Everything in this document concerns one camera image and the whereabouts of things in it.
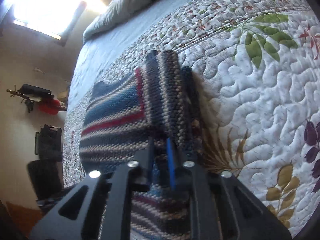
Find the red object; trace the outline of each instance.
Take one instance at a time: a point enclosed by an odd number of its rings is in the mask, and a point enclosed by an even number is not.
[[[59,112],[60,102],[55,99],[42,99],[38,104],[39,110],[46,114],[57,115]]]

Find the black equipment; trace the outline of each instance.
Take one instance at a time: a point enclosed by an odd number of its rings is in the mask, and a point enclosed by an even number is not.
[[[231,172],[207,174],[168,140],[171,188],[190,194],[194,240],[289,240],[290,232]],[[32,229],[30,240],[129,240],[133,191],[151,185],[153,139],[114,172],[90,172]]]

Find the purple leaf print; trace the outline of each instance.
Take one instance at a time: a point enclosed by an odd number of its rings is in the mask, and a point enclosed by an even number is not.
[[[317,134],[318,134],[317,142],[319,143],[319,141],[320,141],[320,122],[317,123],[316,130],[317,130]]]
[[[307,160],[307,163],[312,163],[315,161],[317,154],[319,152],[319,149],[316,147],[312,147],[306,154],[305,158]]]
[[[320,179],[317,181],[315,187],[313,188],[312,192],[318,192],[320,189]]]
[[[313,173],[312,176],[317,179],[320,177],[320,160],[317,160],[315,163],[315,166],[313,167]]]
[[[310,146],[317,143],[317,131],[312,122],[307,121],[307,126],[304,130],[304,140]]]

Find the red stripe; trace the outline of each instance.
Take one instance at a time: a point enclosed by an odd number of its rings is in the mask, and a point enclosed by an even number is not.
[[[107,121],[107,122],[103,122],[103,123],[99,123],[99,124],[90,126],[87,129],[84,129],[82,131],[82,135],[88,134],[93,131],[101,130],[101,129],[106,129],[106,128],[110,128],[110,127],[114,127],[114,126],[120,126],[120,125],[129,123],[129,122],[132,122],[132,121],[136,121],[138,119],[142,119],[143,117],[144,117],[144,113],[142,111],[139,111],[137,113],[124,116],[120,119],[111,120],[111,121]]]
[[[139,98],[139,102],[140,102],[140,109],[141,111],[144,113],[144,103],[143,103],[143,96],[142,96],[142,75],[141,75],[141,68],[137,68],[135,70],[136,72],[136,77],[137,77],[137,91],[138,91],[138,98]]]

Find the white quilt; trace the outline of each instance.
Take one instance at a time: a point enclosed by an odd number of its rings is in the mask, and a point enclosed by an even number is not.
[[[295,236],[320,201],[319,41],[305,0],[190,0],[97,81],[122,78],[149,49],[177,51],[197,80],[206,167],[231,170]],[[78,148],[89,98],[67,115],[66,186],[84,175]]]

